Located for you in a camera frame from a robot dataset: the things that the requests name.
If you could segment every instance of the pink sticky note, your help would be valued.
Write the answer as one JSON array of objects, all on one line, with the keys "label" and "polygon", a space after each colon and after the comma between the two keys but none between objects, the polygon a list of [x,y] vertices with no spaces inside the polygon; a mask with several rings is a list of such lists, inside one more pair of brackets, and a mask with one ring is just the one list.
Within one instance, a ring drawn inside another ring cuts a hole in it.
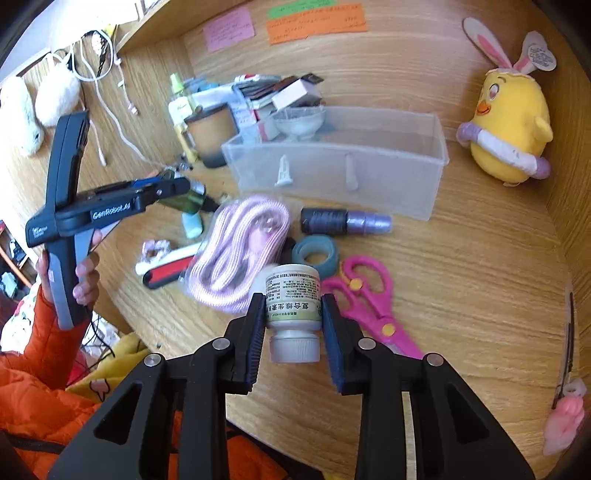
[{"label": "pink sticky note", "polygon": [[216,51],[254,37],[255,29],[248,8],[240,7],[205,24],[203,33],[207,49]]}]

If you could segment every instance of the bunny ear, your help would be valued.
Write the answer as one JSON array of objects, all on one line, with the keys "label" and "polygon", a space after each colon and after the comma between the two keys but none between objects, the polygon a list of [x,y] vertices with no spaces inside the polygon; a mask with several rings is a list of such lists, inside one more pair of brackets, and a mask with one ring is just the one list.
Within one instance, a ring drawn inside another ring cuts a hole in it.
[{"label": "bunny ear", "polygon": [[492,32],[485,27],[485,25],[476,18],[468,17],[463,22],[464,32],[468,38],[472,40],[474,45],[481,49],[484,54],[489,57],[493,63],[504,69],[511,68],[511,62],[501,44],[492,34]]},{"label": "bunny ear", "polygon": [[529,74],[533,72],[537,66],[534,65],[529,56],[529,49],[532,45],[548,50],[548,44],[544,37],[536,31],[529,32],[523,41],[523,47],[521,48],[521,57],[517,60],[517,63],[513,65],[513,68],[518,72]]}]

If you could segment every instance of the green sticky note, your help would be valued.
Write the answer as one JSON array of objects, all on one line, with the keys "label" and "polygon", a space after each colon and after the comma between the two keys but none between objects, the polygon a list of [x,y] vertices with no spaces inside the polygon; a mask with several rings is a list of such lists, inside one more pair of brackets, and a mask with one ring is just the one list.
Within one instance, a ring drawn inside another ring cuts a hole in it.
[{"label": "green sticky note", "polygon": [[275,20],[286,15],[292,15],[313,8],[330,7],[336,5],[336,0],[295,0],[285,5],[270,8],[267,11],[267,19]]}]

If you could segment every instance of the plush toy tag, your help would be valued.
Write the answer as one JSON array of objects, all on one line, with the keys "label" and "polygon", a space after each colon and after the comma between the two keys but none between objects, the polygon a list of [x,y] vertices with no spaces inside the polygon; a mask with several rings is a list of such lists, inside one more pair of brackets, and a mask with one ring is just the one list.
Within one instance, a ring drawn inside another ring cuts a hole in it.
[{"label": "plush toy tag", "polygon": [[537,69],[549,72],[556,68],[556,57],[542,45],[531,44],[527,49],[527,56]]}]

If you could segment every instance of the yellow plush toy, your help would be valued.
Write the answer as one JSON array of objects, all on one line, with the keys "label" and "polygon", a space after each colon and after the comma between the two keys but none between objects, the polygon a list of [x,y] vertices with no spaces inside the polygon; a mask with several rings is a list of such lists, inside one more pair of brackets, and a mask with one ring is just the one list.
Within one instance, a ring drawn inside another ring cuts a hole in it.
[{"label": "yellow plush toy", "polygon": [[552,140],[548,105],[540,85],[528,74],[552,70],[556,60],[544,37],[529,32],[521,57],[511,66],[495,36],[478,20],[463,23],[468,37],[500,68],[491,70],[480,92],[471,122],[460,125],[457,139],[469,147],[480,168],[506,185],[550,175],[540,155]]}]

